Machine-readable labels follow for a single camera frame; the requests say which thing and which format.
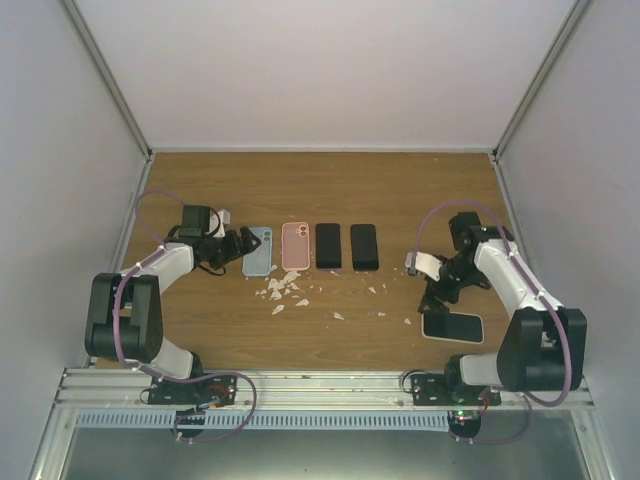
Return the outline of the black phone from blue case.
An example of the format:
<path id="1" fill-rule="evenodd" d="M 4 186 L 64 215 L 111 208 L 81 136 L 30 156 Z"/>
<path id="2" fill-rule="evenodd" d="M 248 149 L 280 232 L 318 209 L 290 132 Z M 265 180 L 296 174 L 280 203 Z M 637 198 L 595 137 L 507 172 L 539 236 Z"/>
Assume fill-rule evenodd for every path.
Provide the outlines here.
<path id="1" fill-rule="evenodd" d="M 352 265 L 356 272 L 379 269 L 376 227 L 373 224 L 354 224 L 350 227 Z"/>

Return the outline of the pink phone case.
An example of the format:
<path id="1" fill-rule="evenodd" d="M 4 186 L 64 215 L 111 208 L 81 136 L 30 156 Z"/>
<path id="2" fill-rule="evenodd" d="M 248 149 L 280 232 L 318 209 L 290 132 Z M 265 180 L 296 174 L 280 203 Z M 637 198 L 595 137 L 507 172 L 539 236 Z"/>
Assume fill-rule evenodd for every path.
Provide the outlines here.
<path id="1" fill-rule="evenodd" d="M 310 229 L 306 222 L 282 225 L 281 265 L 289 271 L 304 271 L 310 266 Z"/>

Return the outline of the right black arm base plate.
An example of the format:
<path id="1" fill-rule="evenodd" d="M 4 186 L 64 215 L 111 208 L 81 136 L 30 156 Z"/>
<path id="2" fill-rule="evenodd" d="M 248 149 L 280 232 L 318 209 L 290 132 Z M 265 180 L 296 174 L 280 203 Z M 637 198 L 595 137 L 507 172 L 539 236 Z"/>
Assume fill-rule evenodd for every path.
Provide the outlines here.
<path id="1" fill-rule="evenodd" d="M 470 386 L 459 373 L 410 370 L 399 378 L 401 390 L 412 397 L 415 406 L 484 407 L 499 406 L 499 392 L 487 386 Z"/>

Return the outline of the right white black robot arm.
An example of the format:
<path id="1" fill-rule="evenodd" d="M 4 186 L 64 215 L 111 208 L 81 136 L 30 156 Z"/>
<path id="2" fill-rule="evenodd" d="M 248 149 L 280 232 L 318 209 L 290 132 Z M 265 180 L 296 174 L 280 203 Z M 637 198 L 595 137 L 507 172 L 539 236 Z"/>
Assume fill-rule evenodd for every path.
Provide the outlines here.
<path id="1" fill-rule="evenodd" d="M 478 390 L 521 393 L 556 407 L 583 378 L 587 320 L 568 308 L 535 277 L 502 225 L 486 226 L 475 212 L 449 221 L 455 253 L 451 257 L 410 251 L 407 272 L 425 278 L 418 310 L 424 325 L 452 317 L 451 306 L 468 287 L 492 289 L 509 317 L 495 353 L 460 354 L 450 359 L 442 382 L 444 396 L 464 405 Z"/>

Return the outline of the purple black phone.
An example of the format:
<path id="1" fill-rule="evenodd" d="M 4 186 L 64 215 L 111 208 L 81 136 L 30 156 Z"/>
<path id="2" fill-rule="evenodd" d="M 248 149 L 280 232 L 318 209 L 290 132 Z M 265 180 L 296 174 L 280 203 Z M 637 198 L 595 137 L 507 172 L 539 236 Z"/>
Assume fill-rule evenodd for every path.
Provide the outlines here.
<path id="1" fill-rule="evenodd" d="M 341 230 L 337 223 L 319 223 L 315 228 L 316 268 L 339 270 L 342 267 Z"/>

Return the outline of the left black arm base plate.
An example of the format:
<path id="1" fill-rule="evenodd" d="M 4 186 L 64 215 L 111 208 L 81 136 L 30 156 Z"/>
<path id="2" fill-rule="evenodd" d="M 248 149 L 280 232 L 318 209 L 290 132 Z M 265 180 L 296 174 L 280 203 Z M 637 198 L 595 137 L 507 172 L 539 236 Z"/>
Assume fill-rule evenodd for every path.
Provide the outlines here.
<path id="1" fill-rule="evenodd" d="M 191 405 L 197 408 L 233 405 L 238 377 L 221 375 L 197 383 L 176 383 L 152 379 L 140 394 L 146 405 Z"/>

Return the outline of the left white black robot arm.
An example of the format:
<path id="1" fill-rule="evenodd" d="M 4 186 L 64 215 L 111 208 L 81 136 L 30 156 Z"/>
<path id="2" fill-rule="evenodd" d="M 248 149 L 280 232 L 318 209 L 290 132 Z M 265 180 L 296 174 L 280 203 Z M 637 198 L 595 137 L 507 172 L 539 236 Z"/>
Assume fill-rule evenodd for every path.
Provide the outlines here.
<path id="1" fill-rule="evenodd" d="M 201 400 L 206 391 L 201 363 L 165 337 L 161 296 L 196 270 L 222 276 L 228 263 L 258 249 L 256 234 L 246 226 L 230 229 L 229 223 L 226 211 L 185 205 L 181 222 L 148 257 L 128 269 L 96 275 L 84 336 L 87 354 L 171 379 L 172 393 L 185 404 Z"/>

